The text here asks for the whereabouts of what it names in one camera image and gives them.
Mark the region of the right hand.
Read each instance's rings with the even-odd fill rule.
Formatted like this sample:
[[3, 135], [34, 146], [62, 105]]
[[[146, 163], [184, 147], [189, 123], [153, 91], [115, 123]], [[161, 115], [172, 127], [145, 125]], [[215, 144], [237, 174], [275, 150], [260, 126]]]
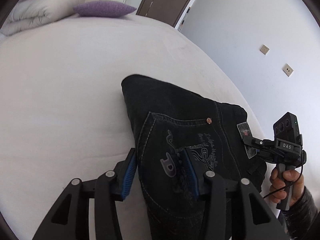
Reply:
[[283, 172], [283, 178], [280, 179], [278, 176], [278, 170], [274, 168], [270, 176], [270, 192], [276, 191], [284, 187], [286, 185], [285, 181], [296, 181], [296, 183], [293, 185], [292, 195], [289, 204], [289, 207], [291, 207], [302, 197], [304, 193], [304, 177], [303, 175], [301, 175], [300, 177], [300, 173], [295, 170], [288, 170]]

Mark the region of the dark jacket sleeve forearm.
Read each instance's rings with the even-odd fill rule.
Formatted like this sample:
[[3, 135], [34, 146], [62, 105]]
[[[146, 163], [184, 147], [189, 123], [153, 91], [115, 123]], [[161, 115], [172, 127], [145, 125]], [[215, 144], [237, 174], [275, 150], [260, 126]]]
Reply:
[[281, 213], [290, 239], [320, 239], [319, 212], [306, 187], [301, 198], [288, 211], [281, 211]]

